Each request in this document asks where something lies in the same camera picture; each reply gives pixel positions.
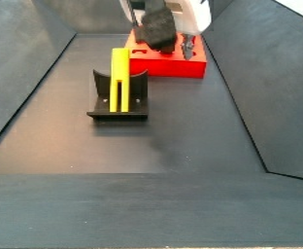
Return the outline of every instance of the yellow block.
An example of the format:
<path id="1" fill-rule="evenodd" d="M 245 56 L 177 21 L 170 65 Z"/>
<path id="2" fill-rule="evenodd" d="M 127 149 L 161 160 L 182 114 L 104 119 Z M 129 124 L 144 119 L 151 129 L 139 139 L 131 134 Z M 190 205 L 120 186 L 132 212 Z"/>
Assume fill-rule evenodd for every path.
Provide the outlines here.
<path id="1" fill-rule="evenodd" d="M 111 112 L 119 109 L 119 84 L 123 84 L 121 111 L 128 112 L 129 104 L 129 49 L 113 49 Z"/>

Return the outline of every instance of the black holder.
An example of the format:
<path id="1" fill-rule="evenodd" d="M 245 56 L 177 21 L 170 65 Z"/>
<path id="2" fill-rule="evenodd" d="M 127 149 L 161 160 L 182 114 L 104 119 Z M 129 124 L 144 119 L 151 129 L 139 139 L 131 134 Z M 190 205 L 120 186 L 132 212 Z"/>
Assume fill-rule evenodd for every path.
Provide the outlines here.
<path id="1" fill-rule="evenodd" d="M 93 70 L 97 89 L 95 111 L 87 115 L 93 119 L 147 119 L 148 118 L 148 70 L 141 74 L 129 76 L 129 111 L 111 112 L 111 82 L 112 77 Z"/>

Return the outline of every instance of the red base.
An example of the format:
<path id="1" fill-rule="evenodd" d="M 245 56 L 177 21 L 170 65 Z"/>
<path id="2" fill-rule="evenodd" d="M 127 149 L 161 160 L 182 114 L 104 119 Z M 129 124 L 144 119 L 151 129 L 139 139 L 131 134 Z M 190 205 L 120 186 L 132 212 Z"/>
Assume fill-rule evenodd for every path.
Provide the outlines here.
<path id="1" fill-rule="evenodd" d="M 129 73 L 140 74 L 148 69 L 151 76 L 204 78 L 208 59 L 201 36 L 194 39 L 194 57 L 185 60 L 181 51 L 182 36 L 177 35 L 177 48 L 172 54 L 161 54 L 152 51 L 148 45 L 136 44 L 135 35 L 131 32 L 127 40 L 127 48 L 131 49 Z"/>

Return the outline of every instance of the dark gray surface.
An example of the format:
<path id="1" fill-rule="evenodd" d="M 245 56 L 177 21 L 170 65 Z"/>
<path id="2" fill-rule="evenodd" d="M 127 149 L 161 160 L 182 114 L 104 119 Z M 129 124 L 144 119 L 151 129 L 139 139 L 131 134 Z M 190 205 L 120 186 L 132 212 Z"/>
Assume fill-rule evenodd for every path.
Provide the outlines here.
<path id="1" fill-rule="evenodd" d="M 303 17 L 234 0 L 205 37 L 269 170 L 303 177 Z"/>
<path id="2" fill-rule="evenodd" d="M 128 34 L 120 0 L 43 0 L 63 20 L 83 34 Z"/>
<path id="3" fill-rule="evenodd" d="M 233 0 L 209 0 L 210 12 L 213 20 L 221 15 Z"/>
<path id="4" fill-rule="evenodd" d="M 270 174 L 0 176 L 0 248 L 303 246 L 303 181 Z"/>
<path id="5" fill-rule="evenodd" d="M 40 1 L 0 0 L 0 131 L 75 35 Z"/>
<path id="6" fill-rule="evenodd" d="M 77 36 L 1 136 L 0 248 L 303 246 L 303 181 L 262 170 L 212 58 L 151 78 L 147 124 L 85 115 L 125 39 Z"/>
<path id="7" fill-rule="evenodd" d="M 0 141 L 0 174 L 262 172 L 216 64 L 200 79 L 149 78 L 149 120 L 96 124 L 92 70 L 127 35 L 79 36 Z"/>

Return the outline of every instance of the bin floor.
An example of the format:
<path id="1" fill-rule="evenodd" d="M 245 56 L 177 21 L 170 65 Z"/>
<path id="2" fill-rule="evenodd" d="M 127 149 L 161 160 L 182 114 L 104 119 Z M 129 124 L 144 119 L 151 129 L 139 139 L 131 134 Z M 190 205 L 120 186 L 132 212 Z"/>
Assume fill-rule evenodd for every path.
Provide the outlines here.
<path id="1" fill-rule="evenodd" d="M 0 247 L 303 246 L 303 181 L 265 172 L 210 56 L 151 77 L 147 122 L 87 116 L 125 42 L 76 37 L 0 137 Z"/>

